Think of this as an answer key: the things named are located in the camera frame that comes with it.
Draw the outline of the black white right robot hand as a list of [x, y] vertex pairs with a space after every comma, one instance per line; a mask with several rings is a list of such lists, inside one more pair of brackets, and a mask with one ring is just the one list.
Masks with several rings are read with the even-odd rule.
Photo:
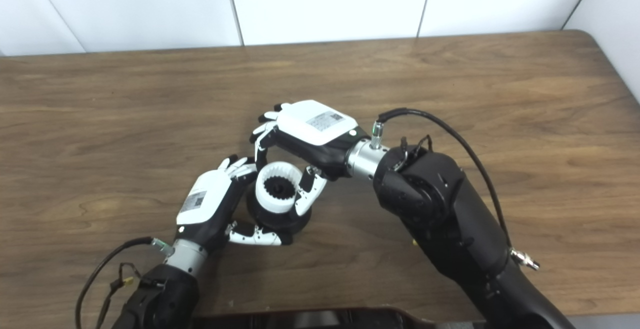
[[273, 146], [308, 163], [295, 194], [298, 217], [311, 208], [327, 181], [352, 177], [348, 156], [357, 144], [370, 139], [353, 117], [315, 100], [275, 105], [258, 121], [260, 126], [249, 138], [258, 171], [267, 165]]

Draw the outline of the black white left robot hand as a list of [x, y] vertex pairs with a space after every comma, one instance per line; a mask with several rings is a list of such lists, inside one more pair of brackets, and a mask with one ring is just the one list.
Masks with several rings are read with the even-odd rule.
[[176, 217], [174, 240], [188, 241], [208, 253], [227, 243], [247, 246], [288, 246], [293, 236], [260, 224], [233, 219], [243, 195], [258, 177], [252, 156], [231, 155], [201, 174]]

